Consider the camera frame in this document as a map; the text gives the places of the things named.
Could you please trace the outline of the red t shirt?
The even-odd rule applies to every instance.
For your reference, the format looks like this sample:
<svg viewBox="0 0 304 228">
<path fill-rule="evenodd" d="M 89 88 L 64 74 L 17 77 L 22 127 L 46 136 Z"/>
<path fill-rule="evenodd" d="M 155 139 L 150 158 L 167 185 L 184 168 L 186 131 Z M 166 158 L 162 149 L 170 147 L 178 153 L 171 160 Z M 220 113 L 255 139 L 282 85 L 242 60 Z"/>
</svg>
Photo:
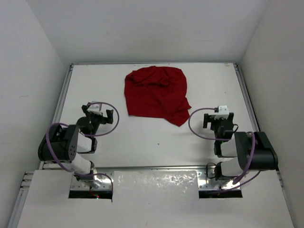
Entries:
<svg viewBox="0 0 304 228">
<path fill-rule="evenodd" d="M 124 95 L 129 115 L 162 118 L 178 127 L 189 118 L 187 80 L 183 71 L 169 66 L 150 66 L 125 77 Z"/>
</svg>

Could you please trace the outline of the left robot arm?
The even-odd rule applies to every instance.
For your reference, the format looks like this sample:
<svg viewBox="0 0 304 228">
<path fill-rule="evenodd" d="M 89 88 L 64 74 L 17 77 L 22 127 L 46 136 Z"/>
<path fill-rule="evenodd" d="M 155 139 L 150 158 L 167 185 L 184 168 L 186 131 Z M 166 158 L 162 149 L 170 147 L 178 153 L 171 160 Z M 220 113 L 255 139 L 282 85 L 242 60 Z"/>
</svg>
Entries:
<svg viewBox="0 0 304 228">
<path fill-rule="evenodd" d="M 82 154 L 94 154 L 97 149 L 97 137 L 105 136 L 113 131 L 98 134 L 100 125 L 113 124 L 117 109 L 105 102 L 91 102 L 81 107 L 84 116 L 75 124 L 53 123 L 38 147 L 38 158 L 42 162 L 59 165 L 69 173 L 73 173 L 78 181 L 93 184 L 106 177 L 110 183 L 112 178 L 99 173 L 92 161 L 83 158 Z"/>
</svg>

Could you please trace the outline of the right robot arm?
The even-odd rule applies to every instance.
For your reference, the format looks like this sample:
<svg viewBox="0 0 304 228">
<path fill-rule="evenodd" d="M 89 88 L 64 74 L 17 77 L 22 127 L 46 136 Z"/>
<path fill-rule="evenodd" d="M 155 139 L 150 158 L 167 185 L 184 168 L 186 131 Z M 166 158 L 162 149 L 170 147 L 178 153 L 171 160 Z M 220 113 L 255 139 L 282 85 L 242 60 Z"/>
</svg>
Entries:
<svg viewBox="0 0 304 228">
<path fill-rule="evenodd" d="M 251 171 L 277 170 L 278 156 L 265 132 L 238 132 L 234 130 L 233 113 L 226 116 L 204 114 L 203 128 L 211 124 L 214 132 L 214 154 L 228 158 L 214 167 L 217 181 L 236 179 L 239 182 Z"/>
</svg>

